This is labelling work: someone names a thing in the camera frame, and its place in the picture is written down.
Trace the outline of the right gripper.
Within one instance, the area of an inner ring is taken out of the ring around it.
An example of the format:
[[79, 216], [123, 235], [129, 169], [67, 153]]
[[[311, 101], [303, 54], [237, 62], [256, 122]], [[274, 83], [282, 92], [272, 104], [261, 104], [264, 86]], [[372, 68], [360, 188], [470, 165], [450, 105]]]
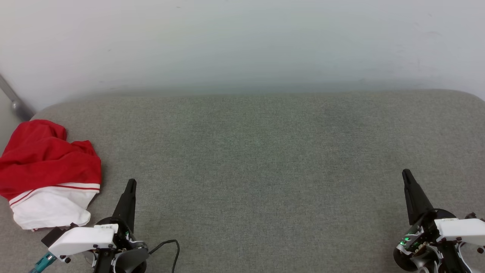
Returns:
[[414, 273], [479, 273], [465, 259], [463, 247], [484, 253], [484, 219], [475, 213], [455, 218], [434, 209], [410, 169], [402, 171], [410, 228], [396, 246], [396, 264]]

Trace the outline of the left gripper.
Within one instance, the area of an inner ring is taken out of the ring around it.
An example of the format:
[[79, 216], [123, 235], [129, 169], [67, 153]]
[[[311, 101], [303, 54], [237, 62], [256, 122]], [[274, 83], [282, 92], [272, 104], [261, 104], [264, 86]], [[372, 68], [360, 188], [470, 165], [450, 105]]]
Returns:
[[92, 259], [95, 273], [144, 273], [148, 247], [135, 239], [135, 179], [129, 179], [112, 217], [93, 227], [71, 224], [68, 229], [54, 228], [48, 234], [48, 251], [68, 263], [72, 255], [83, 254]]

